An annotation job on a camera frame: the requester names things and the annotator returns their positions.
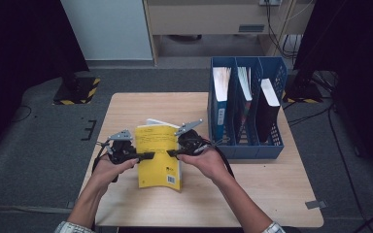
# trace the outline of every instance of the human hand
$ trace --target human hand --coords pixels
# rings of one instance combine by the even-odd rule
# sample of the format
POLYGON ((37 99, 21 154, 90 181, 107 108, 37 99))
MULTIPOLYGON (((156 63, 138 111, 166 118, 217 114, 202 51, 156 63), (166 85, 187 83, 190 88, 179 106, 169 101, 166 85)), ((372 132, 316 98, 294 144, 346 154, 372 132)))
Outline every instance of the human hand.
POLYGON ((95 170, 92 173, 89 181, 94 181, 97 183, 99 188, 108 189, 108 185, 112 180, 119 174, 123 173, 125 170, 132 168, 138 162, 137 158, 127 160, 121 164, 114 164, 109 159, 109 156, 103 155, 99 159, 95 170))
POLYGON ((230 176, 220 154, 215 149, 207 148, 197 156, 178 154, 177 157, 184 163, 198 168, 205 177, 211 179, 214 183, 223 179, 224 176, 230 176))

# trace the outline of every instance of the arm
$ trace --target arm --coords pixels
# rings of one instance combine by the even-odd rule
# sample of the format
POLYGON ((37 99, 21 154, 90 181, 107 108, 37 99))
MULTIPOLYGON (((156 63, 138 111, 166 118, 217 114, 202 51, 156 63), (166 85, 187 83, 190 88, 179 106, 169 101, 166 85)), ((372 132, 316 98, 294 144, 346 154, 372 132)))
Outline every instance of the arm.
POLYGON ((90 229, 95 221, 99 202, 106 193, 108 185, 118 174, 132 168, 137 161, 137 159, 131 159, 115 165, 108 156, 102 156, 67 221, 90 229))
POLYGON ((220 189, 244 231, 262 232, 271 225, 271 218, 250 198, 226 170, 220 155, 207 149, 199 156, 178 155, 184 163, 197 167, 220 189))

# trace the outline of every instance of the shirt cuff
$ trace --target shirt cuff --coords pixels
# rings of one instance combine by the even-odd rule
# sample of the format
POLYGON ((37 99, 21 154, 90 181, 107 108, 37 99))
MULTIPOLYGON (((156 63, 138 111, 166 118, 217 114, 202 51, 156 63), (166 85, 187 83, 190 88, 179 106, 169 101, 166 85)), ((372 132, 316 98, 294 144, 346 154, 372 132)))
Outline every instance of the shirt cuff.
POLYGON ((54 233, 94 233, 90 229, 79 226, 77 224, 62 221, 57 227, 54 233))
POLYGON ((273 221, 262 233, 286 233, 277 222, 273 221))

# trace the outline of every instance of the table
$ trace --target table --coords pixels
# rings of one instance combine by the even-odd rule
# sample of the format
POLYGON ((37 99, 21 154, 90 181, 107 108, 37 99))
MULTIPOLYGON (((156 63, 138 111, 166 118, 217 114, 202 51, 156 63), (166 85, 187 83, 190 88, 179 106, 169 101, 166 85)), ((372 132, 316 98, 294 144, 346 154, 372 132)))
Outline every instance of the table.
MULTIPOLYGON (((117 93, 112 97, 98 141, 104 142, 122 129, 134 135, 135 127, 145 124, 147 118, 178 125, 202 118, 204 122, 194 129, 200 135, 208 135, 207 98, 207 92, 117 93)), ((321 211, 308 210, 305 205, 316 198, 282 110, 278 126, 285 144, 280 156, 276 160, 252 160, 251 164, 232 163, 236 180, 265 213, 282 225, 321 227, 321 211)), ((95 146, 83 188, 99 150, 95 146)), ((216 186, 187 164, 183 164, 181 192, 167 187, 140 189, 137 166, 125 171, 117 183, 110 184, 95 222, 99 226, 240 226, 216 186)))

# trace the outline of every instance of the book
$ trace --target book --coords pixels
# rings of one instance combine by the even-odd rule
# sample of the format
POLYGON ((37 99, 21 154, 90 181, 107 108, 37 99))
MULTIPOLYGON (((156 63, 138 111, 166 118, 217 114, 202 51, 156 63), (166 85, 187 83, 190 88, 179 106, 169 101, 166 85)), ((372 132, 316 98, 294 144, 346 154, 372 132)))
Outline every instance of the book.
POLYGON ((214 67, 214 92, 213 98, 213 139, 217 142, 223 138, 223 129, 227 108, 228 99, 228 86, 231 75, 231 68, 227 67, 214 67))
POLYGON ((247 116, 253 101, 251 91, 251 67, 238 67, 238 85, 235 102, 234 128, 236 143, 241 141, 247 122, 247 116))
POLYGON ((148 119, 147 125, 135 128, 137 153, 154 151, 151 160, 138 164, 138 185, 140 188, 166 186, 181 190, 181 162, 169 156, 167 150, 178 149, 178 137, 175 136, 179 126, 163 121, 148 119))
POLYGON ((255 127, 258 139, 261 143, 268 141, 271 129, 277 122, 280 101, 275 93, 274 87, 269 79, 261 81, 261 91, 259 93, 258 107, 255 115, 255 127))

